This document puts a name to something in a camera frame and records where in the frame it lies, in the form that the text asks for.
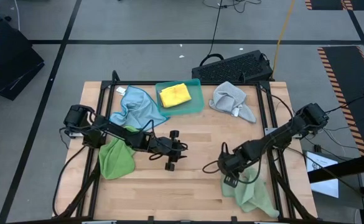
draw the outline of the gray floor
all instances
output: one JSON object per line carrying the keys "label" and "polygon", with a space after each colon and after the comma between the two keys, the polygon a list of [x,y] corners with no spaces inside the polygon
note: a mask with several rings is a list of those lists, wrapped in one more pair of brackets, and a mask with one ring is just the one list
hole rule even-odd
{"label": "gray floor", "polygon": [[[17,27],[16,11],[11,9],[13,1],[0,3],[0,13],[11,15],[14,18],[11,25]],[[21,32],[32,40],[61,40],[74,4],[75,0],[18,1]],[[290,0],[263,0],[257,6],[248,4],[243,14],[233,9],[222,10],[217,38],[276,40],[289,4]],[[364,11],[355,14],[364,31]],[[70,39],[211,39],[216,15],[216,9],[205,7],[199,0],[83,0]],[[303,1],[297,1],[284,39],[359,40],[359,37],[346,11],[308,11]],[[50,218],[55,181],[66,154],[58,129],[69,106],[79,102],[83,82],[109,79],[114,69],[122,80],[185,80],[191,78],[191,68],[200,63],[209,47],[67,45],[7,221]],[[310,102],[319,103],[325,110],[338,106],[317,47],[282,45],[280,48],[275,79],[287,82],[294,109]],[[0,211],[58,48],[59,45],[35,45],[45,67],[15,101],[0,97]],[[257,49],[273,63],[275,45],[215,45],[213,52],[231,57]],[[329,128],[347,125],[341,111],[330,116]],[[344,144],[354,146],[348,130],[333,134]],[[324,133],[312,141],[341,156],[358,156],[357,151],[341,148]],[[310,150],[312,146],[302,141],[302,147]],[[315,202],[320,218],[353,221],[354,208],[336,206],[331,199],[316,194]]]}

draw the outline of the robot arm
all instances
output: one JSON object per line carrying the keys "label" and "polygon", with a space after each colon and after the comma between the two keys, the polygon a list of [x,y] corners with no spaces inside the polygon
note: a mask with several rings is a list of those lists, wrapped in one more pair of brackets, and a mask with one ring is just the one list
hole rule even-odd
{"label": "robot arm", "polygon": [[222,151],[218,158],[218,167],[226,175],[224,183],[236,187],[240,172],[258,162],[266,151],[274,148],[285,149],[296,134],[301,134],[304,138],[310,132],[316,133],[327,124],[328,119],[317,103],[310,103],[298,110],[288,123],[263,138],[244,142],[233,150],[233,154]]}
{"label": "robot arm", "polygon": [[154,132],[132,132],[112,123],[100,114],[95,114],[95,111],[88,106],[71,106],[63,123],[67,135],[70,135],[70,133],[83,134],[82,144],[84,146],[100,148],[100,146],[105,144],[102,135],[103,133],[107,133],[124,140],[125,144],[135,151],[158,155],[152,158],[152,160],[158,159],[161,156],[168,156],[165,170],[173,171],[175,169],[173,162],[177,162],[179,159],[186,157],[181,154],[182,151],[187,150],[187,145],[176,140],[179,136],[178,131],[171,131],[170,138],[157,138]]}

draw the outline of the yellow cable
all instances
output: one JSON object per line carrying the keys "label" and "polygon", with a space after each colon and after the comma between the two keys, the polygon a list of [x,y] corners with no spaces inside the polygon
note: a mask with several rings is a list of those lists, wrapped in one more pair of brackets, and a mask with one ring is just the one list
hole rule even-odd
{"label": "yellow cable", "polygon": [[289,16],[291,15],[292,13],[292,9],[294,8],[294,4],[295,4],[295,0],[292,0],[291,1],[291,6],[289,6],[289,10],[288,10],[288,13],[287,13],[287,18],[286,20],[284,21],[284,25],[282,26],[282,31],[281,31],[281,34],[279,36],[279,40],[277,41],[277,48],[276,48],[276,54],[274,56],[274,65],[273,65],[273,73],[271,74],[271,78],[273,79],[273,75],[274,73],[276,72],[276,67],[277,67],[277,57],[278,57],[278,54],[279,54],[279,47],[280,47],[280,42],[281,42],[281,39],[284,35],[284,32],[286,31],[286,28],[287,28],[287,24],[288,24],[288,20],[289,20]]}

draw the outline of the wooden table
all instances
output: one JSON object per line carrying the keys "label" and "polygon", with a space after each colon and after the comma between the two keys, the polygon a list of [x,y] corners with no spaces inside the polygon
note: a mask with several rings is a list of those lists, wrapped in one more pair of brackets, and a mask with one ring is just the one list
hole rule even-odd
{"label": "wooden table", "polygon": [[[154,85],[136,87],[142,88],[156,99]],[[157,136],[168,136],[169,131],[179,130],[179,139],[189,145],[189,150],[183,152],[187,158],[175,163],[175,171],[164,170],[166,157],[149,161],[150,154],[135,153],[136,169],[133,173],[116,180],[105,180],[101,177],[94,219],[147,220],[148,216],[154,216],[155,220],[230,221],[231,216],[237,216],[239,221],[274,220],[260,209],[243,213],[236,205],[235,199],[222,196],[220,173],[204,174],[202,172],[205,164],[217,160],[222,142],[227,142],[229,149],[234,149],[249,139],[263,137],[256,88],[238,86],[248,95],[246,104],[256,116],[256,124],[211,109],[208,101],[212,98],[215,88],[216,86],[202,86],[205,107],[201,113],[173,116],[164,124],[155,127]],[[86,82],[80,104],[96,108],[99,91],[100,82]],[[272,82],[271,91],[291,106],[284,82]],[[122,96],[116,92],[112,111],[121,111],[121,98]],[[268,125],[271,126],[264,93],[263,99]],[[290,115],[286,107],[279,104],[277,99],[274,99],[274,107],[278,124],[281,126],[290,119]],[[71,140],[67,160],[81,148],[81,143],[81,138]],[[301,150],[298,140],[293,140],[290,147]],[[64,211],[80,190],[87,153],[86,149],[77,156],[63,174],[56,200],[58,212]],[[317,216],[303,157],[288,150],[285,151],[284,156],[292,191],[309,213]],[[260,177],[266,182],[266,188],[274,203],[266,154],[262,162]],[[279,189],[284,217],[288,217],[285,195],[282,189]],[[89,191],[85,198],[84,215],[88,213],[90,197]]]}

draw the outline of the light green cloth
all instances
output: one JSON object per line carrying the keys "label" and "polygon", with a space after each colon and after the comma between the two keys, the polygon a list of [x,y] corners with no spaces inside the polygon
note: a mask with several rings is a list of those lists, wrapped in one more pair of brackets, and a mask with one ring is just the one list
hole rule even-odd
{"label": "light green cloth", "polygon": [[[125,126],[130,131],[138,131],[132,126]],[[133,154],[123,140],[114,138],[110,143],[100,147],[100,172],[105,179],[116,179],[134,170]]]}
{"label": "light green cloth", "polygon": [[[252,181],[257,174],[257,171],[249,167],[244,170],[244,175],[240,176],[240,180],[248,182]],[[255,183],[242,184],[238,183],[236,188],[230,187],[223,183],[222,180],[222,194],[224,197],[236,198],[236,203],[244,212],[250,212],[256,208],[262,209],[266,214],[272,218],[279,216],[279,211],[273,208],[273,204],[270,201],[268,191],[266,190],[265,183],[263,180],[258,178]]]}

